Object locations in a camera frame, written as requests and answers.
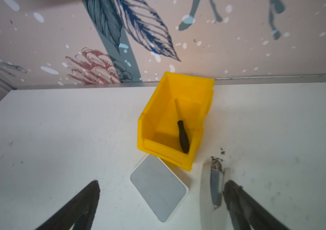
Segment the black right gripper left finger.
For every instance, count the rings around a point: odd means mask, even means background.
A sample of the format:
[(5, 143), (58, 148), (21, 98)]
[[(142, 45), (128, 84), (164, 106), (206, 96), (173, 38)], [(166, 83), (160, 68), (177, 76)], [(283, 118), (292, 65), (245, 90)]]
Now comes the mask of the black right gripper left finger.
[(58, 212), (38, 227), (39, 230), (90, 230), (100, 198), (98, 181), (91, 181)]

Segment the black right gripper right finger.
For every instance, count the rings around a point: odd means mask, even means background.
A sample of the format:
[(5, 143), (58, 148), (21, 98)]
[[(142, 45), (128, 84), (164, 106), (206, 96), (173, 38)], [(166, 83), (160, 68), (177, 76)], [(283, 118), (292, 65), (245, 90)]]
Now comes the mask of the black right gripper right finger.
[(233, 180), (225, 183), (223, 196), (235, 230), (288, 229)]

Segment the black handled screwdriver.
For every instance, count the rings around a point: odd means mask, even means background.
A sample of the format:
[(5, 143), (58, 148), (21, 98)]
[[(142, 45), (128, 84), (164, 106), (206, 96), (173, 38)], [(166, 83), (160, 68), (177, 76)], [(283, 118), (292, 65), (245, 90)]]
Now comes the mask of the black handled screwdriver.
[(187, 132), (185, 130), (184, 121), (182, 120), (179, 103), (177, 99), (175, 99), (175, 107), (178, 116), (177, 125), (179, 129), (179, 141), (180, 141), (181, 149), (183, 153), (188, 154), (190, 150), (190, 143), (189, 143)]

